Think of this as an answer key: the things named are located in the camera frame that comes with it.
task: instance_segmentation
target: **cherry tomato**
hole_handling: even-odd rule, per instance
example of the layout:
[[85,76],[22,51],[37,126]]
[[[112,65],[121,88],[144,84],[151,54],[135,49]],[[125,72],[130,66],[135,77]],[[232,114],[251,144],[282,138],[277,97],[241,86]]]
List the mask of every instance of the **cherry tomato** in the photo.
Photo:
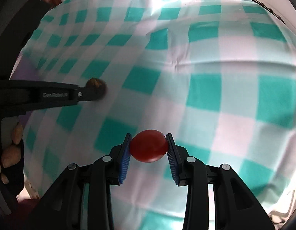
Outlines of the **cherry tomato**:
[[130,153],[138,161],[152,163],[160,160],[168,150],[168,142],[162,132],[145,130],[130,142]]

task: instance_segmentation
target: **small brown object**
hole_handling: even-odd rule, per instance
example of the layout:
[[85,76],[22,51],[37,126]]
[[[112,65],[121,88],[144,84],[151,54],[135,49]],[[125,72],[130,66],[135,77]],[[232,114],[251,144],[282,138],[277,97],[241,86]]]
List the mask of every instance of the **small brown object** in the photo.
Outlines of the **small brown object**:
[[1,155],[1,162],[4,168],[8,168],[17,164],[21,159],[21,149],[12,144],[11,146],[4,149]]
[[101,79],[91,78],[88,82],[86,82],[85,87],[94,88],[96,92],[96,100],[102,99],[107,93],[107,85]]

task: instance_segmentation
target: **teal and white checkered fabric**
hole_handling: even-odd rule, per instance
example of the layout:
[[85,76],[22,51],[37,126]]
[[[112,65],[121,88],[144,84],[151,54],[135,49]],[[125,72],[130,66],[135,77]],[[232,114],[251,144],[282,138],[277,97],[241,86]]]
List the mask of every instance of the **teal and white checkered fabric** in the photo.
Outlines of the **teal and white checkered fabric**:
[[[296,169],[296,36],[250,0],[66,0],[23,54],[42,80],[109,88],[102,101],[30,117],[25,172],[40,194],[69,163],[145,129],[230,164],[267,210]],[[167,157],[131,159],[112,188],[115,229],[182,229],[186,193]]]

